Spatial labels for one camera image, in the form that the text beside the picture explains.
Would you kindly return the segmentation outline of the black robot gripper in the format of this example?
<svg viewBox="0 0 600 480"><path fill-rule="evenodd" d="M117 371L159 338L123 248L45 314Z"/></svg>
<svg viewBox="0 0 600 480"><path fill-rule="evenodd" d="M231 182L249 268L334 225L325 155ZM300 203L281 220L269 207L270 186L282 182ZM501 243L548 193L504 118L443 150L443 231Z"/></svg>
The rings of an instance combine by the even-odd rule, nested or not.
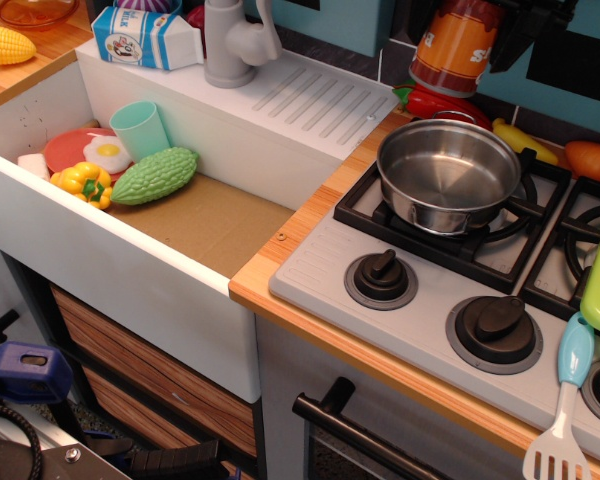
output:
<svg viewBox="0 0 600 480"><path fill-rule="evenodd" d="M509 70L532 44L536 23L568 24L574 17L578 0L500 0L507 13L499 27L490 56L490 72Z"/></svg>

